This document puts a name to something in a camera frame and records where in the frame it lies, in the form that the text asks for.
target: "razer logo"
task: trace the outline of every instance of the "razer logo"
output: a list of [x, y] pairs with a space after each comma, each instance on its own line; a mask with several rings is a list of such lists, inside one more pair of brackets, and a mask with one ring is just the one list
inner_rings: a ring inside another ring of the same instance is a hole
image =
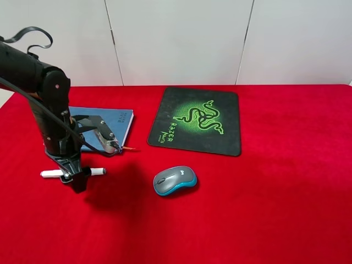
[[204, 103], [203, 109], [198, 107], [192, 107], [188, 110], [188, 116], [186, 117], [173, 117], [177, 121], [182, 121], [184, 123], [191, 123], [193, 120], [197, 121], [198, 128], [201, 130], [208, 130], [214, 128], [221, 135], [224, 134], [222, 124], [214, 119], [217, 118], [220, 113], [218, 110], [213, 108], [214, 100], [210, 100]]

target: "blue book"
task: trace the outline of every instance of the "blue book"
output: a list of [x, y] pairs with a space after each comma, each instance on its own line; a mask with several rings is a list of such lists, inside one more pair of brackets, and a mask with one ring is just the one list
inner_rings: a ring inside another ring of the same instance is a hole
[[[115, 134], [120, 147], [120, 152], [122, 151], [133, 120], [133, 110], [86, 107], [69, 107], [69, 109], [71, 116], [101, 116], [111, 131], [113, 131]], [[83, 136], [90, 145], [100, 151], [104, 151], [104, 148], [100, 144], [93, 131], [84, 132]], [[82, 151], [91, 152], [91, 150], [86, 146], [82, 146]]]

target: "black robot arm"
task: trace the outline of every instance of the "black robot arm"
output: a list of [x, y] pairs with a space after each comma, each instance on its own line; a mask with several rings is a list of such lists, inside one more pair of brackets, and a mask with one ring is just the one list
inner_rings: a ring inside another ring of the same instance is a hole
[[[113, 139], [106, 138], [117, 150], [114, 153], [106, 153], [85, 142], [82, 132], [97, 127], [93, 126], [94, 124], [88, 128], [79, 127], [79, 120], [70, 116], [70, 79], [61, 69], [40, 62], [38, 56], [30, 53], [29, 49], [24, 53], [6, 44], [17, 41], [33, 30], [44, 32], [52, 43], [51, 36], [37, 27], [27, 27], [8, 40], [0, 37], [0, 88], [19, 92], [29, 100], [47, 156], [63, 171], [61, 181], [70, 184], [74, 191], [79, 193], [85, 190], [86, 180], [90, 175], [90, 169], [82, 168], [80, 164], [82, 145], [87, 145], [106, 157], [114, 156], [119, 147]], [[80, 116], [79, 119], [87, 121], [88, 117]], [[105, 126], [106, 128], [102, 128], [103, 132], [104, 129], [110, 132], [107, 125]]]

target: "mouse pad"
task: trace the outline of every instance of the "mouse pad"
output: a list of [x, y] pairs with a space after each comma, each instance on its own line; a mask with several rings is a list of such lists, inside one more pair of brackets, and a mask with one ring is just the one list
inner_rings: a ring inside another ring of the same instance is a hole
[[149, 145], [238, 156], [238, 96], [234, 92], [168, 87]]

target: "wireless mouse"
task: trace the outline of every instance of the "wireless mouse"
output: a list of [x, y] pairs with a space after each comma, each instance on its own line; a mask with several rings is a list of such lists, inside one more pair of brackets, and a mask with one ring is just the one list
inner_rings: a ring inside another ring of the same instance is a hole
[[177, 166], [158, 173], [153, 183], [155, 192], [166, 196], [182, 187], [193, 187], [197, 183], [197, 177], [190, 167]]

